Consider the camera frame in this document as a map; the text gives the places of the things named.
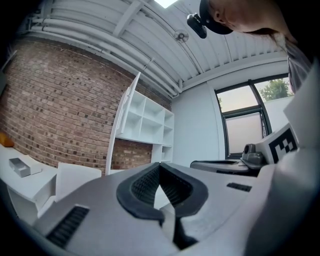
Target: person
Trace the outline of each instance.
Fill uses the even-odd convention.
[[[289,79],[295,93],[314,58],[319,57],[316,10],[316,5],[308,0],[201,0],[199,14],[206,27],[217,34],[236,31],[268,35],[274,41],[276,34],[283,35]]]

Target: black vent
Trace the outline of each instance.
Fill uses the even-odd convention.
[[[235,190],[242,190],[245,192],[250,192],[252,186],[247,186],[247,185],[241,185],[241,184],[237,184],[237,183],[229,183],[228,185],[226,185],[229,188],[233,188]]]
[[[75,206],[46,238],[55,245],[64,248],[88,212],[88,208]]]

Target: white table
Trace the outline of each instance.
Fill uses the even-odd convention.
[[[38,211],[55,194],[57,169],[42,164],[42,172],[21,178],[9,165],[9,159],[19,156],[23,154],[0,144],[0,179],[8,186],[18,217],[33,224]]]

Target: window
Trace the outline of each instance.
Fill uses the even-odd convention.
[[[288,74],[249,80],[216,91],[224,130],[226,159],[239,159],[246,144],[256,144],[283,127],[283,109],[293,93]]]
[[[254,84],[266,108],[273,131],[288,123],[284,109],[293,99],[289,78],[279,78]]]

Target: white chair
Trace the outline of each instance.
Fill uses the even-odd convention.
[[[37,217],[40,218],[54,203],[97,178],[101,178],[101,171],[98,169],[60,162],[56,173],[55,195],[50,196],[44,203]]]

